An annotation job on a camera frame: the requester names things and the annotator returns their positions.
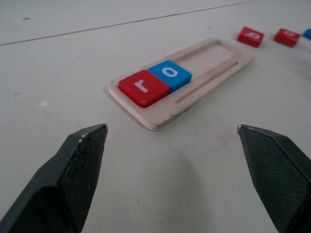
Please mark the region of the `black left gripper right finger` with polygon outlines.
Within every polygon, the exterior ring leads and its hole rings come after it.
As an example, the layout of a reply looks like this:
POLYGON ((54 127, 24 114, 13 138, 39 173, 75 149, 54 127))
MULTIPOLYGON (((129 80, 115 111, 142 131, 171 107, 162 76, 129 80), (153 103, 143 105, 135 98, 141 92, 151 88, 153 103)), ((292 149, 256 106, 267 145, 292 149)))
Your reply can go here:
POLYGON ((311 161, 287 136, 240 124, 253 186, 276 230, 311 231, 311 161))

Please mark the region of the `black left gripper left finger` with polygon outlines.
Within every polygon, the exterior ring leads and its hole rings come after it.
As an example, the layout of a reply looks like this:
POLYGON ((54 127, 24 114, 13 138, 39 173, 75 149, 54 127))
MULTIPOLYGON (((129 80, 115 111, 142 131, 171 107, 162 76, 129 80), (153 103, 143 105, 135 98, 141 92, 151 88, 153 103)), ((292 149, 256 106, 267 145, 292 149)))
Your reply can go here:
POLYGON ((0 221, 2 233, 80 233, 97 187, 106 124, 70 134, 0 221))

